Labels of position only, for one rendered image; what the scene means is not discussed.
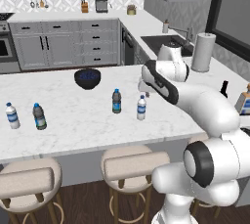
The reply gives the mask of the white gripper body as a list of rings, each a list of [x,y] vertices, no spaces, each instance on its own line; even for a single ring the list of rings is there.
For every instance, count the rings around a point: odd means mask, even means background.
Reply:
[[[142,93],[145,93],[147,97],[151,93],[155,92],[155,90],[153,88],[151,88],[150,86],[146,85],[146,83],[143,81],[143,79],[141,77],[139,78],[138,90],[140,92],[142,92]]]

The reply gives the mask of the white plastic bottle blue label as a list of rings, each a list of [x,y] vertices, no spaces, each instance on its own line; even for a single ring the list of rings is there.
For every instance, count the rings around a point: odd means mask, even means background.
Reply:
[[[145,96],[142,95],[137,104],[137,119],[144,120],[146,118],[146,100]]]
[[[12,129],[18,129],[21,126],[16,108],[11,103],[6,104],[6,115]]]

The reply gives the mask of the grey cupboard under sink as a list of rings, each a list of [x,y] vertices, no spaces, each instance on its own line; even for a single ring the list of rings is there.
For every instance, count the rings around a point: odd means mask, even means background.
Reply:
[[[149,56],[143,50],[143,48],[139,45],[135,45],[134,52],[134,61],[136,65],[144,65],[149,60]]]

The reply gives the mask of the dark plastic bottle blue cap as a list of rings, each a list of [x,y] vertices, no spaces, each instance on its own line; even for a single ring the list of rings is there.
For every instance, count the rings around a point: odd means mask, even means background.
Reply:
[[[121,113],[121,93],[118,88],[112,94],[112,111],[114,113]]]
[[[47,122],[44,111],[38,103],[35,103],[33,106],[33,116],[36,128],[38,130],[44,130],[47,127]]]

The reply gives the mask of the black dishwasher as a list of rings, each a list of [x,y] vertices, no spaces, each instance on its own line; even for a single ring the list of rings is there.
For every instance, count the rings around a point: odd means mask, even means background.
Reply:
[[[132,66],[135,61],[135,41],[129,31],[121,27],[121,61],[124,66]]]

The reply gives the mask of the dark sink basin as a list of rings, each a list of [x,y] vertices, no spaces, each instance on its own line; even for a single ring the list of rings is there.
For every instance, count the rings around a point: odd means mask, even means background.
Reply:
[[[158,55],[162,45],[181,47],[183,57],[191,57],[193,53],[193,46],[179,35],[142,36],[142,39],[155,55]]]

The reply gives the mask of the black bowl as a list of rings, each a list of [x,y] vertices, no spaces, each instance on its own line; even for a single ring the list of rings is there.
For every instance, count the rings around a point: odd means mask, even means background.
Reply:
[[[97,69],[83,68],[74,74],[75,83],[85,90],[94,89],[101,81],[101,73]]]

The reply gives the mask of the white paper towel roll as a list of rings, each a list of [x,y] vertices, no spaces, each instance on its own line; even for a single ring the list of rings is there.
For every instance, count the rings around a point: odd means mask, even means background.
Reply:
[[[194,51],[191,61],[191,69],[197,72],[207,72],[210,62],[216,35],[208,32],[201,32],[196,35]]]

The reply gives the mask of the beige round bar stool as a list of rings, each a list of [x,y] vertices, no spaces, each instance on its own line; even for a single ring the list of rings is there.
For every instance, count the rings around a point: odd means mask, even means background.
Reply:
[[[8,212],[12,224],[38,224],[35,212],[47,206],[52,224],[63,224],[60,195],[63,173],[52,157],[15,161],[0,171],[0,207]]]
[[[114,224],[147,224],[154,168],[170,162],[166,152],[153,152],[149,147],[127,146],[107,150],[101,159],[102,176],[109,187],[109,210]],[[119,218],[118,195],[135,195],[136,206],[145,204],[142,214],[133,220]]]

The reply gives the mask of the grey cupboard run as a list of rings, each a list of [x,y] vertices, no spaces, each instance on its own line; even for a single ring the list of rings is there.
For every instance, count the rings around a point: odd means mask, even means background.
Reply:
[[[116,65],[118,20],[11,22],[22,70]]]

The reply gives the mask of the grey coffee machine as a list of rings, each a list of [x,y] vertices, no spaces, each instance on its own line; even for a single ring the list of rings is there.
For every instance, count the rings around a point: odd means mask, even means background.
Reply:
[[[107,13],[107,0],[95,0],[96,12],[97,13]]]

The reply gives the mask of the black framed window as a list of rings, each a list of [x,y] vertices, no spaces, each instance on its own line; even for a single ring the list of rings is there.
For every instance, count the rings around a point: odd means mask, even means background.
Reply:
[[[216,43],[250,62],[250,0],[211,0],[206,32]]]

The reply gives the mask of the steel oven with hob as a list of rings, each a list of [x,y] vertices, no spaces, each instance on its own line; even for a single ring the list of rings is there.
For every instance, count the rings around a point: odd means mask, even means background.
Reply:
[[[0,74],[21,71],[8,19],[13,13],[0,12]]]

